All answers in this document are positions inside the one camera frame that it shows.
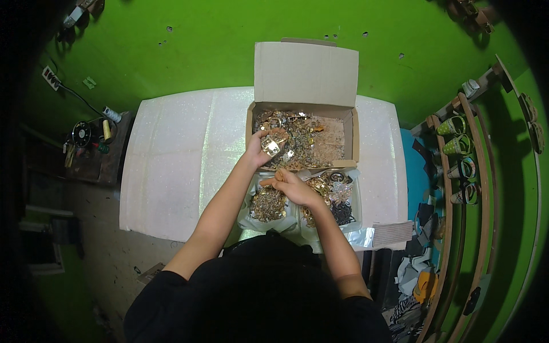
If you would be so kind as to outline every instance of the green wall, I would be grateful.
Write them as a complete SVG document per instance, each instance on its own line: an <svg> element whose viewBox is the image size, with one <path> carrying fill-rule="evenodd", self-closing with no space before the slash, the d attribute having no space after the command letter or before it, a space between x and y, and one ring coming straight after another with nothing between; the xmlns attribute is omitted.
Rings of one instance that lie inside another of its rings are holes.
<svg viewBox="0 0 549 343"><path fill-rule="evenodd" d="M90 21L72 46L51 42L47 51L68 87L96 108L116 111L136 111L141 100L167 94L252 86L254 43L282 37L329 35L338 46L360 51L358 94L394 103L406 128L442 107L463 81L482 75L495 53L513 77L527 69L504 25L496 25L488 46L479 47L478 37L425 0L113 0ZM40 65L46 64L51 62L44 55ZM56 94L40 71L37 66L23 121L62 140L76 121L95 115L70 94ZM92 90L82 83L88 76L97 83Z"/></svg>
<svg viewBox="0 0 549 343"><path fill-rule="evenodd" d="M532 96L540 121L545 120L533 76L508 28L497 24L489 41L470 36L436 1L112 0L98 19L91 18L85 30L77 30L74 44L52 41L47 51L59 66L60 79L96 108L108 105L116 111L136 111L143 99L196 89L252 86L255 42L282 37L323 39L324 35L340 47L360 52L358 94L394 103L404 128L441 108L463 81L482 75L496 61L496 53L519 89ZM52 65L43 55L22 121L61 142L78 120L96 116L70 94L55 93L41 79L40 66L46 64ZM88 76L97 83L92 90L82 83ZM524 280L533 243L533 157L529 143L522 142L528 135L521 130L522 113L513 97L496 89L481 103L497 151L504 249L499 250L502 263L496 266L479 325L469 337L475 338L470 341L492 342L502 328ZM540 162L542 172L546 171L545 155ZM462 286L456 297L467 296L476 261L478 219L478 209L471 209ZM545 217L540 242L546 223ZM443 329L451 328L460 310L452 305Z"/></svg>

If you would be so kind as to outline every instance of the white table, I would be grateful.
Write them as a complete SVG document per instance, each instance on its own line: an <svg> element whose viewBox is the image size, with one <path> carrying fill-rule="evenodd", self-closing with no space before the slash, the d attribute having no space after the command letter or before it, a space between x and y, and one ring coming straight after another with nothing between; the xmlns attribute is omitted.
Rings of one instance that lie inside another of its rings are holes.
<svg viewBox="0 0 549 343"><path fill-rule="evenodd" d="M187 241L245 151L246 114L253 100L253 87L233 87L142 101L122 174L120 228ZM408 197L395 106L357 95L356 109L363 227L403 222Z"/></svg>

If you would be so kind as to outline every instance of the power strip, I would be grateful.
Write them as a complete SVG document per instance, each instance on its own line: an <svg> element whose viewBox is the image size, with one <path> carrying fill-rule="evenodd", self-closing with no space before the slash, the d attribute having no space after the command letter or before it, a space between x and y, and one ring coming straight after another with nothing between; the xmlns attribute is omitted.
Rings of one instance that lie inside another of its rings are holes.
<svg viewBox="0 0 549 343"><path fill-rule="evenodd" d="M57 91L59 89L59 86L58 84L56 84L56 82L60 81L57 76L55 76L49 65L47 65L44 70L42 70L42 77L48 82L50 86L52 86L54 91Z"/></svg>

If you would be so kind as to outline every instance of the cardboard box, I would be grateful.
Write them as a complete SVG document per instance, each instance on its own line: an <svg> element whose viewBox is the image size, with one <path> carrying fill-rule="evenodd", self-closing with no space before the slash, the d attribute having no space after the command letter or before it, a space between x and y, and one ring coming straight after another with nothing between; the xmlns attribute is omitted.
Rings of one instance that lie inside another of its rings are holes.
<svg viewBox="0 0 549 343"><path fill-rule="evenodd" d="M355 109L358 51L325 41L283 39L255 43L255 101L248 107L246 144L263 110L302 111L343 120L345 159L333 167L356 167L360 135Z"/></svg>

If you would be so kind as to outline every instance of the floor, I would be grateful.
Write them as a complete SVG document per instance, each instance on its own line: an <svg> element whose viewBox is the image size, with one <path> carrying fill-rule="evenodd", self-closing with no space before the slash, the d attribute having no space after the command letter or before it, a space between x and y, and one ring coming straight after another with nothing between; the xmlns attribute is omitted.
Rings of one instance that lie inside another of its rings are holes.
<svg viewBox="0 0 549 343"><path fill-rule="evenodd" d="M82 222L83 267L90 291L109 317L115 337L124 342L122 320L144 287L138 272L167 263L182 243L120 230L114 189L67 183L64 200L64 209Z"/></svg>

